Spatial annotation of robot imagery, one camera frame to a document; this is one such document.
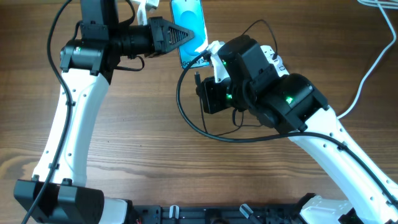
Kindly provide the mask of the white USB wall charger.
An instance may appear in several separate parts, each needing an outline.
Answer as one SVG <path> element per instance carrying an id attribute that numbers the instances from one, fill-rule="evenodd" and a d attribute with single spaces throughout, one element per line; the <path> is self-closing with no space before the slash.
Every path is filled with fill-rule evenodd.
<path id="1" fill-rule="evenodd" d="M 276 59 L 274 59 L 273 54 L 271 54 L 270 56 L 267 57 L 268 62 L 273 64 L 273 66 L 275 67 L 275 70 L 278 74 L 278 76 L 282 76 L 283 71 L 284 71 L 284 66 L 283 63 L 281 62 L 281 57 L 277 56 Z"/>

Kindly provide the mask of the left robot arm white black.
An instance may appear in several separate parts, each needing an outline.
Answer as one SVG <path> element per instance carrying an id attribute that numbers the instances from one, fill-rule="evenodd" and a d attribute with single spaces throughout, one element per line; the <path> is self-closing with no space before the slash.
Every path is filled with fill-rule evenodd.
<path id="1" fill-rule="evenodd" d="M 130 200 L 86 186 L 96 117 L 122 57 L 159 57 L 195 35 L 161 17 L 120 21 L 115 1 L 80 6 L 82 19 L 53 68 L 61 89 L 46 147 L 31 179 L 16 182 L 14 198 L 39 223 L 139 223 Z"/>

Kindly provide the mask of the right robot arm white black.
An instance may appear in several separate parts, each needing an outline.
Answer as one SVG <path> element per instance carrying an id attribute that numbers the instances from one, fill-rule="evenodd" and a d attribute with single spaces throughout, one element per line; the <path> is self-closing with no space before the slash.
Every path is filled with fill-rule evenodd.
<path id="1" fill-rule="evenodd" d="M 351 138 L 326 97 L 303 75 L 289 73 L 276 50 L 248 35 L 214 41 L 203 53 L 214 75 L 201 84 L 205 112 L 248 111 L 308 153 L 345 194 L 301 199 L 304 223 L 396 223 L 397 184 Z"/>

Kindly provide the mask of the smartphone with teal screen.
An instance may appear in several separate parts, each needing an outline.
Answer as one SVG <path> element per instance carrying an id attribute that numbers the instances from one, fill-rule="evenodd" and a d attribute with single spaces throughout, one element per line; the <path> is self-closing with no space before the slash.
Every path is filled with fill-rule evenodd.
<path id="1" fill-rule="evenodd" d="M 205 18 L 201 0 L 171 0 L 174 23 L 193 32 L 194 38 L 179 47 L 182 68 L 208 47 Z"/>

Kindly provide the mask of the white grey power strip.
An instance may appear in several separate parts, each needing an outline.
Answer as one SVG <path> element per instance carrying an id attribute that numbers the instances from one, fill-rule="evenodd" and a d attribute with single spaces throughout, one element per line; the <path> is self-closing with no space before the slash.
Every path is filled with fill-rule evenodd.
<path id="1" fill-rule="evenodd" d="M 273 64 L 273 66 L 275 67 L 278 76 L 282 77 L 284 75 L 289 75 L 289 72 L 287 71 L 287 69 L 285 68 L 282 58 L 280 56 L 277 56 L 276 58 L 274 58 L 275 52 L 272 49 L 271 46 L 269 45 L 262 45 L 261 46 L 262 52 L 264 53 L 264 55 L 266 56 L 266 59 L 268 60 L 269 63 Z"/>

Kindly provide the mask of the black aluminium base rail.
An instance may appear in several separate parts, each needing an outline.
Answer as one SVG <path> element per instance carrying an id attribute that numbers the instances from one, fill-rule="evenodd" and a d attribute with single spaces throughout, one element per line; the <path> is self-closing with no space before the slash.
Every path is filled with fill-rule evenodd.
<path id="1" fill-rule="evenodd" d="M 212 223 L 304 223 L 294 204 L 233 207 L 180 207 L 137 205 L 132 209 L 133 224 L 212 224 Z"/>

